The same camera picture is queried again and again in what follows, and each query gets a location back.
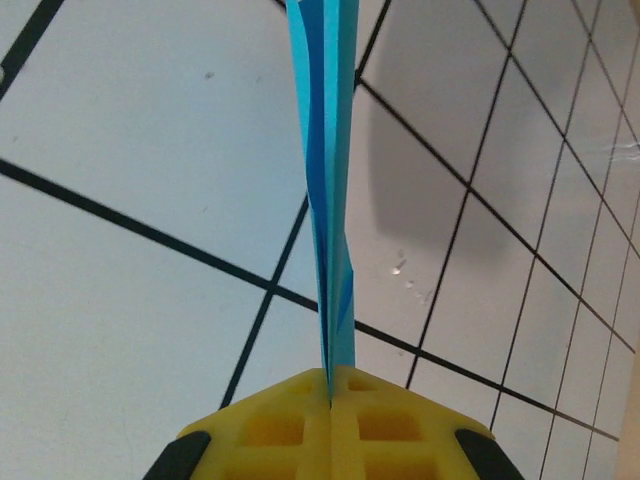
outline water droplet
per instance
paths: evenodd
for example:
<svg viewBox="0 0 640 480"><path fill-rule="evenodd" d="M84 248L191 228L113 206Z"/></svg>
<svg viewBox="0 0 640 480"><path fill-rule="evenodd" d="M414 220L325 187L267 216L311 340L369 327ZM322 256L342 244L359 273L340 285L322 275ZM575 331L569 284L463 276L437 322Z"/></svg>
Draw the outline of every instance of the water droplet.
<svg viewBox="0 0 640 480"><path fill-rule="evenodd" d="M396 265L395 267L393 267L391 269L391 273L393 275L400 275L400 272L402 271L402 267L404 267L404 264L407 263L406 260L402 260L398 265Z"/></svg>

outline white surface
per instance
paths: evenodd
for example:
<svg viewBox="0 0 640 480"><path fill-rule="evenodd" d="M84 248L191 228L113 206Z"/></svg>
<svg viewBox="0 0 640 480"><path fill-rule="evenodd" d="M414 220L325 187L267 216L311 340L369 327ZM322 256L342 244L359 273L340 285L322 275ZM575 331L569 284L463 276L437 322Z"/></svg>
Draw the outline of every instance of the white surface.
<svg viewBox="0 0 640 480"><path fill-rule="evenodd" d="M589 436L585 428L557 417L553 422L542 480L582 480Z"/></svg>
<svg viewBox="0 0 640 480"><path fill-rule="evenodd" d="M0 46L30 3L2 3ZM382 3L361 2L358 57ZM483 3L508 41L520 2ZM560 136L529 82L564 129L587 45L573 3L527 3L514 48L524 73L508 67L474 179L532 246ZM590 24L596 2L576 3ZM618 84L637 31L612 21L630 18L625 1L604 0L601 11L594 41ZM475 1L395 1L364 78L466 178L506 53ZM636 134L638 64L626 102ZM536 262L523 298L532 254L472 195L423 345L499 383L514 341L506 387L523 400L501 396L495 432L527 479L539 476L551 422L535 401L555 404L578 304L555 275L581 290L599 206L578 161L601 188L618 114L590 53L569 127L579 159L563 149L541 238L552 271ZM629 232L640 150L626 128L605 200ZM464 185L362 87L351 150L357 318L418 345ZM0 102L0 158L270 278L304 194L282 9L271 0L66 0ZM184 425L218 407L264 292L6 179L0 196L0 357L12 374L0 380L0 477L140 478ZM623 279L626 247L603 208L585 298L612 324L623 280L615 328L635 345L640 260L632 250ZM313 262L307 218L281 286L315 299ZM597 425L616 435L632 354L614 337L601 393L609 338L581 307L558 405L571 418L556 418L543 478L578 471L589 430L571 420L592 424L598 397ZM361 332L356 341L363 370L406 383L411 352ZM276 296L235 399L319 365L316 314ZM424 359L411 389L485 423L498 397ZM606 479L615 448L594 436L587 478Z"/></svg>

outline yellow plastic part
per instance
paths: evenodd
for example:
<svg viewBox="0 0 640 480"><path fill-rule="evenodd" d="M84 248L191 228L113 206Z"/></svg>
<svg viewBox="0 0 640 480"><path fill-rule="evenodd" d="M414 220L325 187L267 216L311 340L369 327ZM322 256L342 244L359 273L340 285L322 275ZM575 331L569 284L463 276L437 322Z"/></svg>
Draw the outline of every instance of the yellow plastic part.
<svg viewBox="0 0 640 480"><path fill-rule="evenodd" d="M211 437L192 480L476 480L455 431L482 424L351 367L329 408L313 369L186 427Z"/></svg>

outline folded blue paper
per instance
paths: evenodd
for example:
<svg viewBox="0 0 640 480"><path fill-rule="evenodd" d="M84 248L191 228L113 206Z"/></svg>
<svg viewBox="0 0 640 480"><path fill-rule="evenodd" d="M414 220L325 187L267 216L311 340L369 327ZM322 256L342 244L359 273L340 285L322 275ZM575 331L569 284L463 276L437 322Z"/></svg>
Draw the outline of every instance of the folded blue paper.
<svg viewBox="0 0 640 480"><path fill-rule="evenodd" d="M322 360L354 365L353 269L344 233L358 0L287 0L313 225Z"/></svg>

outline blue paper strip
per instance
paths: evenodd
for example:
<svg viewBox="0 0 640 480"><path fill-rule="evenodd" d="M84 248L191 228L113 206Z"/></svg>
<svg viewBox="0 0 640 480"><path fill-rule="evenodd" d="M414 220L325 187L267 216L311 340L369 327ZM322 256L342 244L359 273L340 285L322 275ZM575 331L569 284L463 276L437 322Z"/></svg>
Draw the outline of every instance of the blue paper strip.
<svg viewBox="0 0 640 480"><path fill-rule="evenodd" d="M287 0L316 251L323 365L355 363L353 269L344 233L358 0Z"/></svg>

